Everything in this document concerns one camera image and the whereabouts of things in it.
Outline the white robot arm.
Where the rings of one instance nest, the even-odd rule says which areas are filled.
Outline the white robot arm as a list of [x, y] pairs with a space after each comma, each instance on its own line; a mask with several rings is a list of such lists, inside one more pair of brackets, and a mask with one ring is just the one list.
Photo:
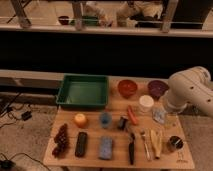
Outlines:
[[208, 87], [210, 72], [201, 66], [172, 74], [168, 79], [169, 89], [162, 97], [168, 113], [181, 113], [191, 103], [209, 117], [213, 117], [213, 90]]

